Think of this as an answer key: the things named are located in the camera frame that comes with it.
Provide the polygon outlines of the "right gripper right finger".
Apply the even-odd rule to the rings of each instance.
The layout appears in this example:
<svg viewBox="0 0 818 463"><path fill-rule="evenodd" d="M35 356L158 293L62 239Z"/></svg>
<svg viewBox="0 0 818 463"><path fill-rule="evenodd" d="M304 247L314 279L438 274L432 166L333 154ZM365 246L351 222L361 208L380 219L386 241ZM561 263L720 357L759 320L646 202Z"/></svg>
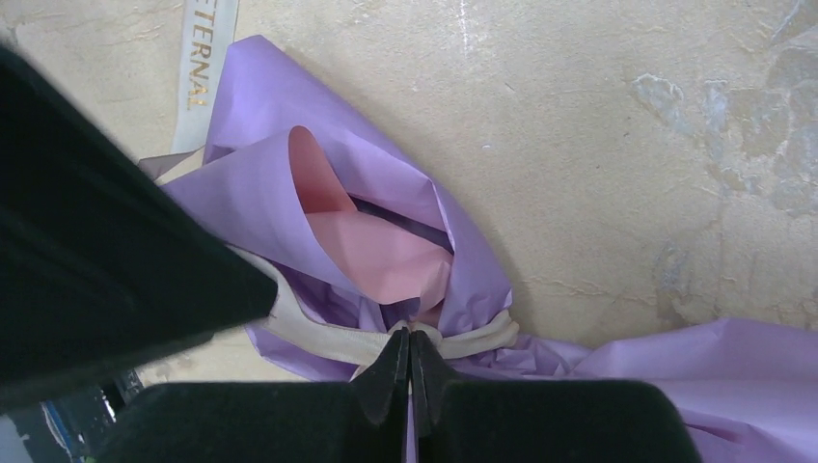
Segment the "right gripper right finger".
<svg viewBox="0 0 818 463"><path fill-rule="evenodd" d="M698 462L676 408L630 380L499 381L450 367L410 336L421 462Z"/></svg>

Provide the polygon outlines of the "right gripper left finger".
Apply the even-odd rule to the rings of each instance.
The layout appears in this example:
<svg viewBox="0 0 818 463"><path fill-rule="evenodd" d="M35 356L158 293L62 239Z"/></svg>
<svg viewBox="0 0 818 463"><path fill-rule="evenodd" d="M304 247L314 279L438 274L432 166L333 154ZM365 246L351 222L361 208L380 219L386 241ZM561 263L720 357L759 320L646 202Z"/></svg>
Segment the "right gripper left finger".
<svg viewBox="0 0 818 463"><path fill-rule="evenodd" d="M140 392L99 462L402 462L409 332L351 382L164 383Z"/></svg>

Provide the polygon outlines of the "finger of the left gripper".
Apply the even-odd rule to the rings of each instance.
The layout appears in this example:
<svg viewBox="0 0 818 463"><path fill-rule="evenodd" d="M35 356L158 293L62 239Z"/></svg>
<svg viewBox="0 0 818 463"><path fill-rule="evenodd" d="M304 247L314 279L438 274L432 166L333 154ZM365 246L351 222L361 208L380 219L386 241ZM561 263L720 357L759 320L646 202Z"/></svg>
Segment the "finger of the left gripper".
<svg viewBox="0 0 818 463"><path fill-rule="evenodd" d="M276 283L1 51L1 405L105 382L258 319Z"/></svg>

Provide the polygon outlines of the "beige printed ribbon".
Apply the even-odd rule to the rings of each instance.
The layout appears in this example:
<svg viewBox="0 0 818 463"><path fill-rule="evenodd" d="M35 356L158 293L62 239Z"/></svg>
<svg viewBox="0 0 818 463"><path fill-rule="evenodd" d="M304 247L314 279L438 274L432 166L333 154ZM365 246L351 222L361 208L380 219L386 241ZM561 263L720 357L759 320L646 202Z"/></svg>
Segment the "beige printed ribbon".
<svg viewBox="0 0 818 463"><path fill-rule="evenodd" d="M270 41L236 41L237 8L184 5L172 149L204 164L165 188L277 281L259 352L365 368L405 328L445 359L513 346L510 282L461 206Z"/></svg>

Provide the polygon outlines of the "purple wrapping paper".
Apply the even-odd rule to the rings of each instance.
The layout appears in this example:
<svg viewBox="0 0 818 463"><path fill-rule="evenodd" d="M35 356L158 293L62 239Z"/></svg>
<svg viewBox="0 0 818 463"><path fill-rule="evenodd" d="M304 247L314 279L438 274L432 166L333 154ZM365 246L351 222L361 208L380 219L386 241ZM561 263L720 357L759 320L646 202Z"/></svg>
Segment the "purple wrapping paper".
<svg viewBox="0 0 818 463"><path fill-rule="evenodd" d="M174 147L204 164L165 190L279 281L247 329L265 360L350 380L407 328L476 376L655 384L706 462L816 460L815 333L723 318L595 350L523 335L459 203L273 43L185 40L178 99Z"/></svg>

